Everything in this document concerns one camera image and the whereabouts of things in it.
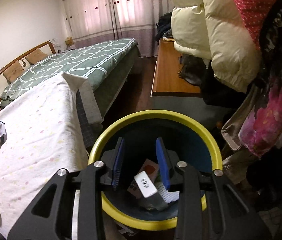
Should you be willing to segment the blue white wrapper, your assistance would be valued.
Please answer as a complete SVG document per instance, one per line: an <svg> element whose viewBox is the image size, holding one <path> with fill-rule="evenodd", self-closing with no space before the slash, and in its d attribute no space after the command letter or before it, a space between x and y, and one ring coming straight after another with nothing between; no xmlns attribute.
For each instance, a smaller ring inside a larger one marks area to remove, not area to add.
<svg viewBox="0 0 282 240"><path fill-rule="evenodd" d="M0 120L0 145L4 144L7 140L5 123Z"/></svg>

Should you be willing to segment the pink floral garment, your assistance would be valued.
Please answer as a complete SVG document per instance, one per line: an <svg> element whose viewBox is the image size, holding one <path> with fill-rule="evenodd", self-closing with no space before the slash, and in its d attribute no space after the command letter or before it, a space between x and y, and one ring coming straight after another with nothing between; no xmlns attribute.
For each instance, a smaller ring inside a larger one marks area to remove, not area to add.
<svg viewBox="0 0 282 240"><path fill-rule="evenodd" d="M256 156L268 152L282 134L282 85L274 82L261 102L252 108L238 134L243 146Z"/></svg>

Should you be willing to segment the left brown pillow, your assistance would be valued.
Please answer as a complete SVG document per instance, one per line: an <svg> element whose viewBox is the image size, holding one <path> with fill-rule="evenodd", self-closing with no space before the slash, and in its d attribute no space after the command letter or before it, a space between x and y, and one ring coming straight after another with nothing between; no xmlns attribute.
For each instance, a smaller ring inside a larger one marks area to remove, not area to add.
<svg viewBox="0 0 282 240"><path fill-rule="evenodd" d="M10 65L4 72L3 75L8 83L14 82L18 77L24 73L24 68L21 66L19 61L15 61Z"/></svg>

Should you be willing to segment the wooden bed headboard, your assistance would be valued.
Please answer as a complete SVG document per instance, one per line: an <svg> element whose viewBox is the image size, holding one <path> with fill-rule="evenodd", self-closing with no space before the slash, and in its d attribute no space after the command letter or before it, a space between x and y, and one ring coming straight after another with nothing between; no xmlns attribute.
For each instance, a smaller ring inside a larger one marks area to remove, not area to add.
<svg viewBox="0 0 282 240"><path fill-rule="evenodd" d="M21 70L18 66L20 66L23 70L27 69L30 66L30 63L26 60L26 57L33 53L36 49L41 49L47 55L55 54L56 50L54 45L50 41L43 42L34 48L26 51L25 53L21 54L20 56L16 57L14 60L9 62L6 66L0 69L0 95L10 84L10 77L16 77L15 72L17 74L21 73Z"/></svg>

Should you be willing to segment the wooden desk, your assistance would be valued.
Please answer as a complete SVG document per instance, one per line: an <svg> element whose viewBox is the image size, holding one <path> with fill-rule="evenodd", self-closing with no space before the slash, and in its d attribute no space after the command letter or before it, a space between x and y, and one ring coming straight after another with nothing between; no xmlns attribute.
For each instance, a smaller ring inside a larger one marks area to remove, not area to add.
<svg viewBox="0 0 282 240"><path fill-rule="evenodd" d="M161 39L155 63L152 96L179 96L200 98L200 88L180 78L181 53L174 49L172 41Z"/></svg>

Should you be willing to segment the white dotted table cloth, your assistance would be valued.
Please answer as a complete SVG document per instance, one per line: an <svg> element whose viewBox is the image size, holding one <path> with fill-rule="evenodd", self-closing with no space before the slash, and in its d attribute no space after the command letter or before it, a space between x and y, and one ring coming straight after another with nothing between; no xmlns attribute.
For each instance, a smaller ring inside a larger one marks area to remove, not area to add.
<svg viewBox="0 0 282 240"><path fill-rule="evenodd" d="M90 123L102 120L88 79L58 74L0 111L7 139L0 147L0 235L9 231L61 168L82 170L88 156L76 99Z"/></svg>

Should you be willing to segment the white small box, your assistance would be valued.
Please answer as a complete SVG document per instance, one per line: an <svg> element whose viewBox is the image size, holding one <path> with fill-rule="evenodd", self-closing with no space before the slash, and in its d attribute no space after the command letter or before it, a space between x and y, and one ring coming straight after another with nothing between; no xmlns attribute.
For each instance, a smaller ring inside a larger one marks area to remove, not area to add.
<svg viewBox="0 0 282 240"><path fill-rule="evenodd" d="M136 181L136 184L138 185L138 188L144 198L149 198L158 193L157 188L150 180L149 176L145 171L142 171L135 175L134 180Z"/></svg>

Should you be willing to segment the brown pillow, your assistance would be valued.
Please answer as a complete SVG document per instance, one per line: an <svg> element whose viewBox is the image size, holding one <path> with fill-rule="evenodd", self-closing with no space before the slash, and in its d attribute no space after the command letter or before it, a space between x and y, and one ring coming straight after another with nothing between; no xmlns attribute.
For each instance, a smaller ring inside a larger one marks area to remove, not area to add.
<svg viewBox="0 0 282 240"><path fill-rule="evenodd" d="M10 65L4 72L3 75L8 83L14 82L18 77L24 73L24 68L21 66L19 61L15 61Z"/></svg>
<svg viewBox="0 0 282 240"><path fill-rule="evenodd" d="M25 58L30 64L36 64L47 57L48 55L46 53L40 50L40 48L37 48L33 52L28 54Z"/></svg>

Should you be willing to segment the cream puffer jacket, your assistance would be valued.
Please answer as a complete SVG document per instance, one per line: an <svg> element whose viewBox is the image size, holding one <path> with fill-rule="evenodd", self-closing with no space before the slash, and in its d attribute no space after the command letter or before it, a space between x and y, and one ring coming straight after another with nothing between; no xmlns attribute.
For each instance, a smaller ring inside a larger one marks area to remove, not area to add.
<svg viewBox="0 0 282 240"><path fill-rule="evenodd" d="M261 55L233 0L172 0L174 48L211 61L214 77L245 93Z"/></svg>

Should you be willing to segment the yellow rimmed trash bin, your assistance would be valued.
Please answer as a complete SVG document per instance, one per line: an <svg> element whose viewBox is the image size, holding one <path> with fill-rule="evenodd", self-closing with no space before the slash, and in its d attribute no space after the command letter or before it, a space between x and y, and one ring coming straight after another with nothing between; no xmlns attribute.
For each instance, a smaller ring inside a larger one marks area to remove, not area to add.
<svg viewBox="0 0 282 240"><path fill-rule="evenodd" d="M124 139L124 158L117 188L106 187L102 208L117 222L139 230L161 231L177 225L178 202L166 209L149 210L140 204L143 196L134 176L145 171L155 183L160 178L155 141L201 172L222 169L221 151L211 133L196 120L173 111L147 110L127 115L111 124L95 142L88 162L100 160L106 151Z"/></svg>

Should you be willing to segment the green plaid bed quilt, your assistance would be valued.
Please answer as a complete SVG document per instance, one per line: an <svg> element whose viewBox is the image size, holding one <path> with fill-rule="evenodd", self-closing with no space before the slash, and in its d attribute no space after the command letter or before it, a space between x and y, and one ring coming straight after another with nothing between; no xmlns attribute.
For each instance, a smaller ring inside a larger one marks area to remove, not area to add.
<svg viewBox="0 0 282 240"><path fill-rule="evenodd" d="M128 37L49 55L30 66L8 85L3 90L0 99L8 102L14 101L36 85L57 74L72 74L87 78L95 90L134 48L137 48L136 39Z"/></svg>

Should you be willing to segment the red patterned carton in bin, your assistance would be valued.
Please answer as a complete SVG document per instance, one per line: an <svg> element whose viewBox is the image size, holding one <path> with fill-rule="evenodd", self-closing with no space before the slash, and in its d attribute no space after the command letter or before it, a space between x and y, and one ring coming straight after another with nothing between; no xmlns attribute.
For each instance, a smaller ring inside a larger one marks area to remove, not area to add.
<svg viewBox="0 0 282 240"><path fill-rule="evenodd" d="M146 159L138 173L142 171L145 171L149 176L150 180L154 183L155 179L158 176L159 165L149 159ZM136 197L137 199L140 199L142 197L142 194L135 180L131 182L127 191L134 195L134 197Z"/></svg>

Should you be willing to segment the pink striped curtain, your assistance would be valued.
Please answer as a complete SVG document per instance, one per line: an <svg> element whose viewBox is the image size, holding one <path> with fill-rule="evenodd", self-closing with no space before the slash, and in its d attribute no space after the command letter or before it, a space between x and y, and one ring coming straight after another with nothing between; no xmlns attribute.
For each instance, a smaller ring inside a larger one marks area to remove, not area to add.
<svg viewBox="0 0 282 240"><path fill-rule="evenodd" d="M141 56L157 55L157 24L172 11L172 0L62 0L76 48L135 38Z"/></svg>

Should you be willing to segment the right brown pillow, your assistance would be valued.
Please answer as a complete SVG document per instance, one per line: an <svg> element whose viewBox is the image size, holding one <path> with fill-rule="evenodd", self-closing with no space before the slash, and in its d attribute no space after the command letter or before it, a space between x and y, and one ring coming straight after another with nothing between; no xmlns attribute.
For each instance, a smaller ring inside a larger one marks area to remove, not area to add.
<svg viewBox="0 0 282 240"><path fill-rule="evenodd" d="M28 54L25 58L30 64L36 64L47 57L48 55L46 53L40 50L40 48L37 48L33 52Z"/></svg>

